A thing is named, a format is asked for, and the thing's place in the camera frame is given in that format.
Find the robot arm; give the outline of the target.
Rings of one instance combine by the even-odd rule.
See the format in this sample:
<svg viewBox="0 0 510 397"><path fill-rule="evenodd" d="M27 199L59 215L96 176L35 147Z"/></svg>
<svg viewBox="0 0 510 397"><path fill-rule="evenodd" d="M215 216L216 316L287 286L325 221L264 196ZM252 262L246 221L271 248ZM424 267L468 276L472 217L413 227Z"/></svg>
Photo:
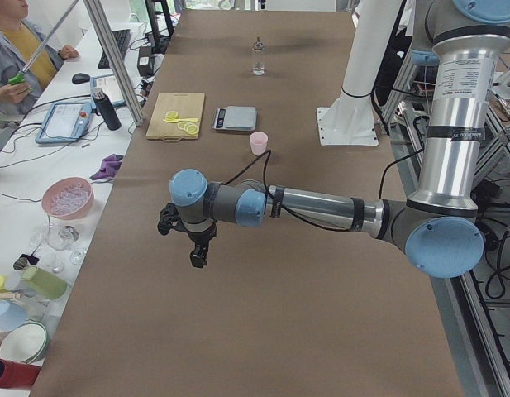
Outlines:
<svg viewBox="0 0 510 397"><path fill-rule="evenodd" d="M499 55L510 46L510 1L418 1L414 60L436 55L438 70L417 189L406 201L366 202L265 182L210 182L181 170L169 182L171 202L159 232L193 241L193 266L204 267L220 221L257 227L288 213L330 232L365 232L399 248L436 278L473 269L484 252L470 193Z"/></svg>

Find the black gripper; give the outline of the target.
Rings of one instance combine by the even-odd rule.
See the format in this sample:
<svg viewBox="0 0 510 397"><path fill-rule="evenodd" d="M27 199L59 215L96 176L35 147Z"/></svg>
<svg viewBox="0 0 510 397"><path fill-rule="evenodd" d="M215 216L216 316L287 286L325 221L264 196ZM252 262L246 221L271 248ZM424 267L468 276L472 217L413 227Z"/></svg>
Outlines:
<svg viewBox="0 0 510 397"><path fill-rule="evenodd" d="M202 247L201 253L198 247L190 252L191 265L196 268L207 265L207 254L209 242L217 235L216 221L202 221L200 223L190 223L184 221L189 239L195 246Z"/></svg>

